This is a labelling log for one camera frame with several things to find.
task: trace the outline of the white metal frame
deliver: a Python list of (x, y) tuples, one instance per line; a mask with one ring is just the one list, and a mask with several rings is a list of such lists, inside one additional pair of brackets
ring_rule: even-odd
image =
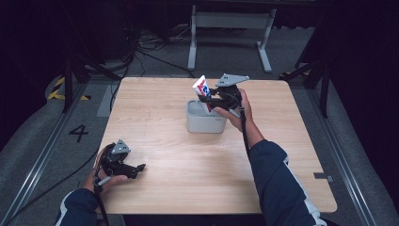
[(272, 68), (265, 51), (265, 46), (269, 38), (275, 14), (275, 9), (271, 9), (270, 13), (197, 12), (196, 6), (193, 6), (191, 13), (191, 43), (187, 68), (189, 70), (194, 70), (196, 66), (197, 27), (247, 28), (264, 30), (262, 41), (257, 41), (257, 48), (261, 56), (264, 71), (266, 73), (271, 73)]

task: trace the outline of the white container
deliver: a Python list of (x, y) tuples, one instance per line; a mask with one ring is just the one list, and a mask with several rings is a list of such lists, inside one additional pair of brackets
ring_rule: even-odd
[(191, 133), (220, 134), (226, 125), (226, 118), (216, 112), (205, 112), (202, 102), (189, 101), (186, 107), (187, 130)]

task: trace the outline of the number 4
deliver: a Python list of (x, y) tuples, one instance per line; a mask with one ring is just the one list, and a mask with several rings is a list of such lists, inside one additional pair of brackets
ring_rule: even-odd
[(79, 143), (80, 140), (82, 139), (83, 135), (87, 135), (88, 132), (85, 132), (86, 126), (84, 124), (79, 125), (76, 129), (70, 131), (70, 135), (79, 135), (77, 138), (77, 142)]

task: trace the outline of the dark background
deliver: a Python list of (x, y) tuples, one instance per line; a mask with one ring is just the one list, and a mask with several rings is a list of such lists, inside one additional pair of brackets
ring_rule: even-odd
[[(375, 171), (399, 209), (399, 18), (390, 1), (346, 1), (328, 13), (284, 9), (275, 26), (317, 26), (303, 62), (328, 57), (331, 80)], [(0, 8), (0, 150), (46, 104), (44, 91), (80, 53), (102, 63), (126, 54), (124, 18), (108, 1), (3, 1)], [(167, 37), (190, 7), (134, 8), (135, 23)]]

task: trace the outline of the gray carpet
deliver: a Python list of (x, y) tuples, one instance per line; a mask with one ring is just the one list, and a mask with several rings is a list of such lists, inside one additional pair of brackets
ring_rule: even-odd
[[(205, 74), (209, 78), (219, 78), (223, 73), (232, 73), (249, 75), (251, 79), (278, 79), (281, 73), (295, 69), (295, 62), (311, 33), (312, 29), (273, 29), (266, 45), (273, 72), (266, 74), (255, 48), (255, 42), (259, 40), (262, 33), (247, 30), (243, 34), (233, 35), (231, 31), (202, 30), (198, 36), (196, 70), (192, 73), (196, 77)], [(189, 41), (181, 40), (161, 50), (146, 53), (185, 68), (188, 49)], [(136, 52), (136, 58), (127, 74), (128, 76), (190, 77), (183, 69), (144, 56), (139, 52)], [(363, 225), (332, 156), (331, 148), (327, 144), (327, 136), (316, 117), (319, 112), (311, 107), (308, 92), (300, 85), (302, 81), (303, 77), (298, 77), (290, 82), (292, 92), (324, 172), (334, 179), (330, 187), (338, 204), (338, 210), (335, 213), (323, 214), (322, 217), (331, 219), (339, 225)], [(46, 95), (55, 82), (56, 79), (49, 84)], [(56, 141), (48, 164), (39, 175), (40, 178), (30, 195), (30, 200), (77, 169), (96, 151), (109, 116), (107, 111), (112, 96), (111, 90), (115, 90), (117, 84), (103, 75), (92, 76), (84, 92), (85, 95), (91, 96), (91, 100), (78, 101), (65, 127), (59, 131), (59, 139)], [(5, 215), (17, 196), (27, 173), (32, 169), (57, 120), (62, 116), (62, 107), (63, 101), (49, 100), (46, 106), (21, 126), (0, 153), (0, 159), (2, 159), (0, 170), (3, 172), (0, 177), (2, 191), (0, 216)], [(351, 170), (359, 182), (364, 199), (373, 213), (376, 225), (399, 225), (391, 198), (371, 167), (333, 87), (329, 91), (327, 113)], [(78, 136), (70, 135), (70, 131), (81, 125), (85, 126), (85, 132), (88, 134), (83, 135), (78, 142)], [(11, 225), (53, 225), (62, 198), (79, 187), (86, 179), (92, 164), (93, 161), (89, 162), (72, 178), (29, 206), (13, 220)], [(120, 216), (110, 217), (111, 225), (123, 225)]]

